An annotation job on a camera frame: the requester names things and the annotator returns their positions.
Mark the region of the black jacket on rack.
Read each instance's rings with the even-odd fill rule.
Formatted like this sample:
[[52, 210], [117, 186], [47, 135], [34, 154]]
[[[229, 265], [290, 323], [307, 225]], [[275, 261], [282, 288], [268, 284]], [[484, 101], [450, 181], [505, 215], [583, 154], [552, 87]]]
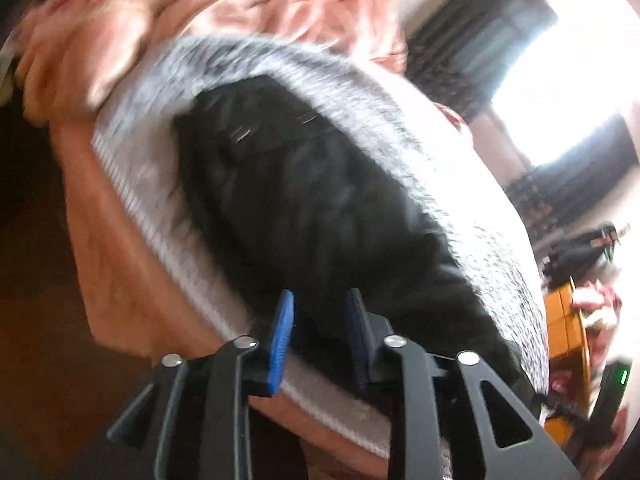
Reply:
[[582, 232], [553, 244], [542, 260], [541, 272], [548, 282], [563, 285], [582, 277], [602, 258], [611, 262], [620, 233], [613, 223]]

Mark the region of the dark patterned curtain right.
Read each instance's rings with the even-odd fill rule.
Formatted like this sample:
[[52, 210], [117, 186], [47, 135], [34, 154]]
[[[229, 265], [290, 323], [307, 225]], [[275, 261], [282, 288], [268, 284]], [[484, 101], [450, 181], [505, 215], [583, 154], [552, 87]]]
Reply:
[[639, 165], [631, 134], [617, 115], [553, 162], [504, 190], [537, 244], [582, 218]]

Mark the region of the dark patterned curtain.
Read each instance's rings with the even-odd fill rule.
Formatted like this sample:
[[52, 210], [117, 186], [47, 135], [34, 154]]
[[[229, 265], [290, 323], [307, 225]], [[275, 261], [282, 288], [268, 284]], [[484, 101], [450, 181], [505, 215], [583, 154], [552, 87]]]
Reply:
[[408, 41], [406, 76], [472, 122], [558, 17], [544, 0], [448, 0]]
[[504, 190], [537, 244], [582, 218], [639, 165], [631, 134], [617, 115], [553, 162]]

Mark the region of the grey quilted bed cover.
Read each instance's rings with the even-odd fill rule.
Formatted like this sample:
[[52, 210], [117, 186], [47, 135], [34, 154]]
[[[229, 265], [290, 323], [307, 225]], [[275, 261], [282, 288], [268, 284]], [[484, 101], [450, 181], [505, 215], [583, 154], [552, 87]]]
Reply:
[[478, 353], [534, 415], [546, 315], [523, 222], [411, 82], [267, 39], [183, 39], [100, 111], [93, 149], [127, 214], [224, 338], [294, 292], [284, 394], [378, 456], [390, 425], [352, 379], [345, 295], [429, 352]]

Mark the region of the pink fleece blanket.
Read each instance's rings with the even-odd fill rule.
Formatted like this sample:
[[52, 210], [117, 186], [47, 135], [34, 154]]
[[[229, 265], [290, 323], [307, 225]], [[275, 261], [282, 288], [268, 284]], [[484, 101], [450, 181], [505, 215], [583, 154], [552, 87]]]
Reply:
[[390, 0], [46, 0], [15, 31], [24, 116], [37, 126], [92, 116], [164, 41], [252, 35], [320, 44], [394, 73], [406, 67]]

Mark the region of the wooden dresser cabinet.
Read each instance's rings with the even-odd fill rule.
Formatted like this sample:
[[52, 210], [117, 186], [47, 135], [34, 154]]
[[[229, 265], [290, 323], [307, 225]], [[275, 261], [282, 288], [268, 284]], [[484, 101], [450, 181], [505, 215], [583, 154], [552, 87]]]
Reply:
[[587, 416], [590, 397], [590, 356], [584, 316], [573, 308], [575, 285], [565, 285], [544, 297], [549, 343], [549, 396]]

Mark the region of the pink clothes pile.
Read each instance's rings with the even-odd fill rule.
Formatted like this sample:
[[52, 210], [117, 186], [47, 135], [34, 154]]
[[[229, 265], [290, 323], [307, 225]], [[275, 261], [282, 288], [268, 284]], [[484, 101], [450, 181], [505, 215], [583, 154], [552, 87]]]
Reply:
[[620, 322], [622, 300], [612, 286], [600, 281], [576, 287], [570, 306], [582, 316], [588, 336], [611, 341]]

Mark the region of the dark patterned curtain left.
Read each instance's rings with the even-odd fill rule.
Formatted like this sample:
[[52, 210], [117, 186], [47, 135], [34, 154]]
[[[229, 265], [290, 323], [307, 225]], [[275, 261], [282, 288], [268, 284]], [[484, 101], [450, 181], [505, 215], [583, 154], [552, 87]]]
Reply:
[[558, 17], [544, 0], [448, 0], [408, 41], [406, 76], [472, 122]]

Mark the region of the black pants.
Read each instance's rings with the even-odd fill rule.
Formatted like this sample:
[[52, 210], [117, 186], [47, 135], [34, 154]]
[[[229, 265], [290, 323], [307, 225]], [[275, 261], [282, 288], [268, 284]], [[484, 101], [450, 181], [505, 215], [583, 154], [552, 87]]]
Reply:
[[346, 294], [426, 351], [477, 352], [526, 404], [534, 389], [442, 227], [329, 119], [258, 76], [200, 93], [175, 118], [192, 220], [256, 309], [295, 299], [299, 352], [358, 389]]

